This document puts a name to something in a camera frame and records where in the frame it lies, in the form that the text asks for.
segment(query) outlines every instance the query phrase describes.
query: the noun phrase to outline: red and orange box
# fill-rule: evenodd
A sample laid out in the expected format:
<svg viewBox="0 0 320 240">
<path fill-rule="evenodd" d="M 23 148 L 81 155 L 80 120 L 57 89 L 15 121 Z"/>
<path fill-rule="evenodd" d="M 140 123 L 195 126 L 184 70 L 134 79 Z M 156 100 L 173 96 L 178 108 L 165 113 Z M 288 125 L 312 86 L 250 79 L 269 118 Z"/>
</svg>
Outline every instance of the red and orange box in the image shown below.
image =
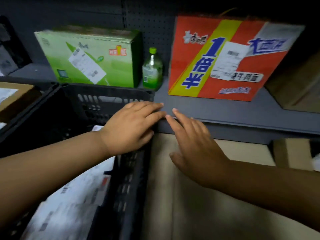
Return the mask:
<svg viewBox="0 0 320 240">
<path fill-rule="evenodd" d="M 169 95 L 251 101 L 303 25 L 180 15 Z"/>
</svg>

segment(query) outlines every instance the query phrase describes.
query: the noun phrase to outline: yellow stripe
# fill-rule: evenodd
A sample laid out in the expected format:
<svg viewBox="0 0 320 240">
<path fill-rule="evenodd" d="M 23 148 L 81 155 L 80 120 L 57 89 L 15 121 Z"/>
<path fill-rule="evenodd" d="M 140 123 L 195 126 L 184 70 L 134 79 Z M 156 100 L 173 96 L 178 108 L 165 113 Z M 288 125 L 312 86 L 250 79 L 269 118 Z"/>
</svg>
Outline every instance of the yellow stripe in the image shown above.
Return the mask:
<svg viewBox="0 0 320 240">
<path fill-rule="evenodd" d="M 204 44 L 200 52 L 196 55 L 194 60 L 190 63 L 190 65 L 184 70 L 182 75 L 178 78 L 176 83 L 172 86 L 171 90 L 169 91 L 170 95 L 179 95 L 179 96 L 189 96 L 189 97 L 197 97 L 199 92 L 201 91 L 202 87 L 204 86 L 205 82 L 207 81 L 208 77 L 210 76 L 212 67 L 214 66 L 215 61 L 217 60 L 220 51 L 226 41 L 230 41 L 234 34 L 236 33 L 238 27 L 242 21 L 238 20 L 222 20 L 218 27 L 213 31 L 211 36 L 207 39 L 207 42 Z M 202 79 L 197 87 L 191 87 L 190 89 L 187 89 L 186 86 L 183 86 L 182 83 L 186 80 L 187 77 L 189 77 L 190 72 L 194 68 L 195 64 L 202 58 L 203 54 L 206 54 L 209 50 L 209 48 L 212 45 L 211 40 L 223 37 L 226 38 L 224 43 L 221 45 L 220 49 L 218 50 L 217 57 L 212 62 L 211 66 L 207 70 L 207 72 L 202 76 Z"/>
</svg>

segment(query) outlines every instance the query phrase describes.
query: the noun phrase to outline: brown cardboard box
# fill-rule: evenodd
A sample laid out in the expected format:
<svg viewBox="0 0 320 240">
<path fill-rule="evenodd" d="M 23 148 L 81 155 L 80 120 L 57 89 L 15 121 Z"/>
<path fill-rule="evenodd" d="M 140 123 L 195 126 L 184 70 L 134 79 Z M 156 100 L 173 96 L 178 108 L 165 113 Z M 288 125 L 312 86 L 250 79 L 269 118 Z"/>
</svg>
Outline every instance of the brown cardboard box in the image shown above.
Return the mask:
<svg viewBox="0 0 320 240">
<path fill-rule="evenodd" d="M 40 96 L 33 85 L 0 82 L 0 122 L 8 123 Z"/>
<path fill-rule="evenodd" d="M 320 113 L 320 52 L 271 77 L 265 87 L 284 109 Z"/>
<path fill-rule="evenodd" d="M 278 167 L 313 171 L 309 139 L 286 138 L 274 140 L 273 154 Z"/>
</svg>

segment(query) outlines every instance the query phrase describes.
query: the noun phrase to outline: hand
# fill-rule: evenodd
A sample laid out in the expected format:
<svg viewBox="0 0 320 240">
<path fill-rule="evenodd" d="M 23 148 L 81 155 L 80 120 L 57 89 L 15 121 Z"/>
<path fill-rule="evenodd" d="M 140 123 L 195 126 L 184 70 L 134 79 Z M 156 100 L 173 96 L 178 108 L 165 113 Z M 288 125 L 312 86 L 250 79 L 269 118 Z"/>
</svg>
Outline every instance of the hand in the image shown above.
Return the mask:
<svg viewBox="0 0 320 240">
<path fill-rule="evenodd" d="M 99 131 L 110 157 L 137 150 L 150 141 L 154 134 L 150 127 L 166 116 L 165 111 L 153 112 L 162 107 L 163 103 L 132 102 L 115 113 Z"/>
<path fill-rule="evenodd" d="M 166 115 L 181 151 L 170 153 L 171 160 L 182 173 L 196 183 L 214 188 L 214 182 L 221 179 L 219 176 L 229 159 L 211 139 L 209 130 L 202 122 L 189 119 L 175 108 L 172 111 L 182 125 L 170 115 Z"/>
</svg>

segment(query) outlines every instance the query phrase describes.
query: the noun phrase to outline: shelf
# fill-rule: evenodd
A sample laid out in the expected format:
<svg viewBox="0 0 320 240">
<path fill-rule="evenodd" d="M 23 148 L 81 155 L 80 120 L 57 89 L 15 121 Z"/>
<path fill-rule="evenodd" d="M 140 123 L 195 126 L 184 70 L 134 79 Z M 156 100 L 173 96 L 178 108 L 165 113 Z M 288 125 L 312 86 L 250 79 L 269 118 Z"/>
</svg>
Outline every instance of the shelf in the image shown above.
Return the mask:
<svg viewBox="0 0 320 240">
<path fill-rule="evenodd" d="M 56 80 L 48 65 L 39 64 L 29 64 L 10 76 Z M 154 101 L 163 102 L 163 110 L 170 114 L 172 108 L 177 108 L 189 117 L 209 123 L 320 134 L 320 113 L 284 110 L 265 88 L 260 89 L 251 102 L 170 96 L 165 77 Z"/>
</svg>

